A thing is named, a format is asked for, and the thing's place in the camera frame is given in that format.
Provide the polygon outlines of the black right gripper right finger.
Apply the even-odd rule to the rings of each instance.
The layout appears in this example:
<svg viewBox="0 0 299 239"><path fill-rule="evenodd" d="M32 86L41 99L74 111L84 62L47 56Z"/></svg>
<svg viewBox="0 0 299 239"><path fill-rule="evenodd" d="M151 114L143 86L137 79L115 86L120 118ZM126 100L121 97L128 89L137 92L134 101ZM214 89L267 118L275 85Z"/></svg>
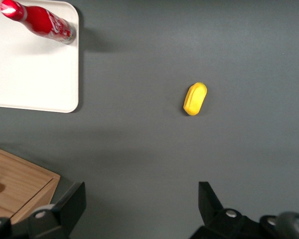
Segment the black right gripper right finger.
<svg viewBox="0 0 299 239"><path fill-rule="evenodd" d="M192 239L260 239L259 223L225 209L208 182L199 182L198 208L204 222Z"/></svg>

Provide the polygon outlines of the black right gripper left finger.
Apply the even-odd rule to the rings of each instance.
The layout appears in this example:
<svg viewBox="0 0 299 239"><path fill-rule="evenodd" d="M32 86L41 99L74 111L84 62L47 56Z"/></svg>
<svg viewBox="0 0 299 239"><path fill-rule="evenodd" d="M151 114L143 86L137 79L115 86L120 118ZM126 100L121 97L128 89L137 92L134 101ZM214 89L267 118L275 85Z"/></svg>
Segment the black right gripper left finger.
<svg viewBox="0 0 299 239"><path fill-rule="evenodd" d="M40 207L29 216L29 238L68 239L85 209L85 183L74 183L56 204Z"/></svg>

